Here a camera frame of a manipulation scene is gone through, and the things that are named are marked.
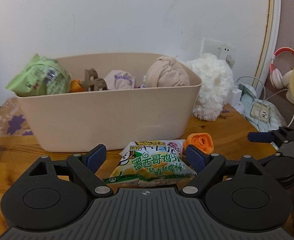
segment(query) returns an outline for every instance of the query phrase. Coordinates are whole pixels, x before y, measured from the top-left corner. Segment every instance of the green package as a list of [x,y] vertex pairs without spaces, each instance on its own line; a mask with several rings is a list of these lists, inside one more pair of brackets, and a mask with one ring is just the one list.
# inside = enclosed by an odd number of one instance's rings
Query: green package
[[68,93],[70,74],[57,60],[35,54],[24,70],[6,86],[19,97]]
[[180,158],[185,140],[130,142],[106,184],[157,187],[190,181],[197,173]]

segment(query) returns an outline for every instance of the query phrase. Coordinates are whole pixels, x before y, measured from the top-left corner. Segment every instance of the headphones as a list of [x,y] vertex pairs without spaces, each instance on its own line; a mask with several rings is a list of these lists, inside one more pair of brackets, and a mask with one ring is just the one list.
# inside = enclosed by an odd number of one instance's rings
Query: headphones
[[270,80],[271,80],[271,84],[273,87],[277,88],[277,89],[282,89],[284,87],[287,87],[290,81],[290,76],[292,74],[293,70],[290,70],[289,72],[287,72],[284,76],[282,76],[280,70],[278,70],[275,66],[274,66],[274,60],[275,58],[284,51],[289,51],[292,54],[294,54],[294,49],[288,48],[288,47],[283,47],[278,49],[272,56],[272,60],[270,63]]

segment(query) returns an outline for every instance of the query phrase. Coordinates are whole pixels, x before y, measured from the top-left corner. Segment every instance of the stuffed animal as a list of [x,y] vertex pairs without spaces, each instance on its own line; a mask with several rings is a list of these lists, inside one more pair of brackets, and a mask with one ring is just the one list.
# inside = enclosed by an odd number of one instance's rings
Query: stuffed animal
[[193,116],[214,121],[228,102],[234,87],[231,68],[225,60],[204,53],[200,58],[183,63],[202,79],[202,85],[194,105]]

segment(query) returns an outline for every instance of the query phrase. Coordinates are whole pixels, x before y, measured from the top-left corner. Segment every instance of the beige sock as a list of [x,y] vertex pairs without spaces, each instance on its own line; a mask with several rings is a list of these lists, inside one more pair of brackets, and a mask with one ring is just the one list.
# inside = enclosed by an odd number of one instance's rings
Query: beige sock
[[189,76],[173,57],[162,56],[148,69],[146,87],[189,86]]

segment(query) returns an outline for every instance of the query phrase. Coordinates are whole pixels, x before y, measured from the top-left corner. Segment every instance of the chips bag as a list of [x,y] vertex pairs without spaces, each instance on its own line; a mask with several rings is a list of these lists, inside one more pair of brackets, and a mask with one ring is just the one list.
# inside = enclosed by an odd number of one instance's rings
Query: chips bag
[[190,180],[197,173],[181,160],[183,141],[129,143],[120,153],[122,158],[118,166],[104,182],[154,187]]
[[57,60],[35,54],[24,70],[6,86],[19,97],[68,93],[70,74]]

